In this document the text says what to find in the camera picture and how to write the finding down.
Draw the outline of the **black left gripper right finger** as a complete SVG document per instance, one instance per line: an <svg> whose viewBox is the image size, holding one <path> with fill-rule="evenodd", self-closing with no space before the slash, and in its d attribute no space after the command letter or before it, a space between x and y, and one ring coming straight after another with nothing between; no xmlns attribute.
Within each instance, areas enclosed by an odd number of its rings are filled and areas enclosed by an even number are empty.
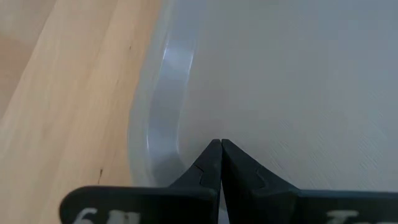
<svg viewBox="0 0 398 224"><path fill-rule="evenodd" d="M299 189L222 140L230 224L398 224L398 192Z"/></svg>

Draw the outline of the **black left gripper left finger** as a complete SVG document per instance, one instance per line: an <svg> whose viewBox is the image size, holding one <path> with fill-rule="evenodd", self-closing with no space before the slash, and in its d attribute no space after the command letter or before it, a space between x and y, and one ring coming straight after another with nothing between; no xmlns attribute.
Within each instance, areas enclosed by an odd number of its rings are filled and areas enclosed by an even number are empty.
<svg viewBox="0 0 398 224"><path fill-rule="evenodd" d="M59 207L62 224L217 224L222 144L212 140L168 187L86 186Z"/></svg>

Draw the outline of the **grey plastic tray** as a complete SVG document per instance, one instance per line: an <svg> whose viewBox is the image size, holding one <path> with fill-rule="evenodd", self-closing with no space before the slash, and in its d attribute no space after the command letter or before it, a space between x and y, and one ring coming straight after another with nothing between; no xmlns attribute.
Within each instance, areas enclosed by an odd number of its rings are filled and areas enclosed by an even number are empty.
<svg viewBox="0 0 398 224"><path fill-rule="evenodd" d="M398 192L398 0L163 0L128 131L138 186L229 139L301 189Z"/></svg>

